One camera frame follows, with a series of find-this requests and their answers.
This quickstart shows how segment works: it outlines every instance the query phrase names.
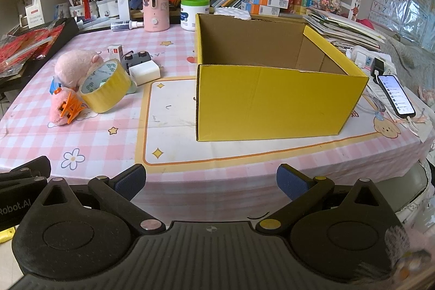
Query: yellow tape roll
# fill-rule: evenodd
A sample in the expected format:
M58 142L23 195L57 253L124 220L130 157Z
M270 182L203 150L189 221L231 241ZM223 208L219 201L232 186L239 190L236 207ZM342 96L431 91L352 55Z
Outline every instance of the yellow tape roll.
M93 71L79 88L79 94L91 110L110 110L127 94L131 79L117 59L110 59Z

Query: stack of papers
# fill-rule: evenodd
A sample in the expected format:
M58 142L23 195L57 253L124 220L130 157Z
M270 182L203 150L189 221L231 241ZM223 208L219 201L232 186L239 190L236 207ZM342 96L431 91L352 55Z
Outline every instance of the stack of papers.
M323 10L309 8L304 18L314 30L343 53L356 45L380 52L380 44L386 40L383 35L367 26Z

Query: table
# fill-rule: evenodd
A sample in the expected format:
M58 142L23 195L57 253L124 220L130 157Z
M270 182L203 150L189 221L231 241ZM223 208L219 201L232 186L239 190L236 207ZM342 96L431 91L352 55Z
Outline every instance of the table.
M162 78L139 87L107 113L84 110L68 126L50 124L48 90L56 58L79 47L102 51L107 58L113 44L149 51ZM422 143L403 127L395 139L382 136L362 97L338 136L197 142L194 55L194 33L180 26L158 33L106 30L76 36L32 78L0 121L0 169L46 155L52 176L83 184L141 162L147 183L133 201L164 222L257 220L289 202L276 184L280 163L339 184L360 177L377 182L404 175L427 155L435 138L432 132Z

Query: pink plush toy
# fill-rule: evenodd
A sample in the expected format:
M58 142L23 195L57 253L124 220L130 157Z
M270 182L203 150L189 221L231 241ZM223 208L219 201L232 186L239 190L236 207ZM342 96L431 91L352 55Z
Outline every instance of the pink plush toy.
M50 122L56 126L70 124L85 108L79 95L69 88L57 88L51 96Z
M54 66L54 72L62 86L77 90L88 74L103 63L101 56L95 51L72 50L62 54Z

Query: star print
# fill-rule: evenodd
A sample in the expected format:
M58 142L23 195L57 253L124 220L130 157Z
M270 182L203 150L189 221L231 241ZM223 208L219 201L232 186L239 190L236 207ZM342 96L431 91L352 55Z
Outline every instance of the star print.
M109 135L116 134L118 132L118 128L112 127L107 130L109 132Z

